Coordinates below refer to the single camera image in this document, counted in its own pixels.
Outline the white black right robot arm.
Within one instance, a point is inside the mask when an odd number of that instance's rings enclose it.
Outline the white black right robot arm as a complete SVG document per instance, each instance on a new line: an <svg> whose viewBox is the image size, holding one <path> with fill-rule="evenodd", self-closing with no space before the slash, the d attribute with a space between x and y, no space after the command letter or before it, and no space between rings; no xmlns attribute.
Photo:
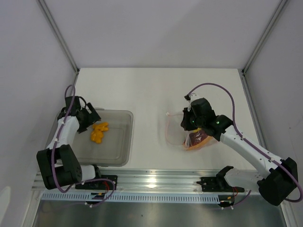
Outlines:
<svg viewBox="0 0 303 227"><path fill-rule="evenodd" d="M234 121L225 115L216 115L205 98L186 95L185 99L189 105L183 110L181 127L185 131L202 130L207 136L232 148L257 171L252 174L226 166L216 175L216 185L220 190L240 187L256 191L274 206L289 201L288 196L295 189L303 191L298 182L297 163L293 159L282 159L246 138Z"/></svg>

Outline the clear pink zip top bag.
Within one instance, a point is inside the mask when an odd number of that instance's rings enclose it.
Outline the clear pink zip top bag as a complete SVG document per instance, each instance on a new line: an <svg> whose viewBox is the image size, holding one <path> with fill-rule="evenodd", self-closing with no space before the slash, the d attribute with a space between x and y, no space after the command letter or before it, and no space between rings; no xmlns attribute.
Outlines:
<svg viewBox="0 0 303 227"><path fill-rule="evenodd" d="M181 126L183 113L166 112L165 140L168 144L184 151L201 150L217 143L217 141L198 128L185 131Z"/></svg>

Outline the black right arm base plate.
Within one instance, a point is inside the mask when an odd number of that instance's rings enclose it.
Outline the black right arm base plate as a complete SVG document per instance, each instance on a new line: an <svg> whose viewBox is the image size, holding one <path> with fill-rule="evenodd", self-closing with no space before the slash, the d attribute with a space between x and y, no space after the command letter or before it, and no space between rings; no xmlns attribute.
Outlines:
<svg viewBox="0 0 303 227"><path fill-rule="evenodd" d="M203 192L245 192L244 188L233 188L224 178L218 177L200 177L196 184L201 186Z"/></svg>

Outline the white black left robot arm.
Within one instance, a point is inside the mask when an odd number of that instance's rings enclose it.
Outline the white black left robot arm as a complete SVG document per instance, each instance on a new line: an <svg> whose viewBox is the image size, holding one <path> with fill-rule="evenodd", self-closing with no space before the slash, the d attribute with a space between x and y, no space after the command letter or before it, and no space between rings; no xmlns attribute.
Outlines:
<svg viewBox="0 0 303 227"><path fill-rule="evenodd" d="M90 188L98 189L103 178L97 174L97 166L80 165L71 146L77 133L85 132L101 118L91 103L81 96L66 97L65 103L58 115L58 127L52 141L36 155L44 185L48 190L62 189L86 181Z"/></svg>

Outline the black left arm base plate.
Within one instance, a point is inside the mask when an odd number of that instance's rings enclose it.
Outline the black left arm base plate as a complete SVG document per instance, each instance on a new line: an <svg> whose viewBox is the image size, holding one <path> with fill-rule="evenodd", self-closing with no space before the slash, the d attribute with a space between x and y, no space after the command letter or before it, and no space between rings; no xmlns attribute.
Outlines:
<svg viewBox="0 0 303 227"><path fill-rule="evenodd" d="M84 184L75 186L77 190L115 190L117 184L117 175L101 175L92 180L87 180Z"/></svg>

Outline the orange toy food piece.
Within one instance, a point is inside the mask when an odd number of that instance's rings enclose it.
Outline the orange toy food piece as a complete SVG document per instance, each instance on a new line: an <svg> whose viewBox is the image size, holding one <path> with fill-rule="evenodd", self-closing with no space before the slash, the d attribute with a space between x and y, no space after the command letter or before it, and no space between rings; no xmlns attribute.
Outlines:
<svg viewBox="0 0 303 227"><path fill-rule="evenodd" d="M97 143L101 144L102 139L104 137L104 132L109 130L109 124L107 122L102 122L99 124L93 124L92 129L93 131L90 134L90 140Z"/></svg>

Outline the orange red toy hot dog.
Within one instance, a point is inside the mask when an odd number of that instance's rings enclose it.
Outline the orange red toy hot dog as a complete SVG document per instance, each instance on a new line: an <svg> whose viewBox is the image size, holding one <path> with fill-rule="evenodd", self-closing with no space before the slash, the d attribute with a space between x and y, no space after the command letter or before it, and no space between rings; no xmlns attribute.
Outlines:
<svg viewBox="0 0 303 227"><path fill-rule="evenodd" d="M204 130L198 132L185 131L185 140L183 142L183 148L186 151L199 150L210 143L213 138L208 136Z"/></svg>

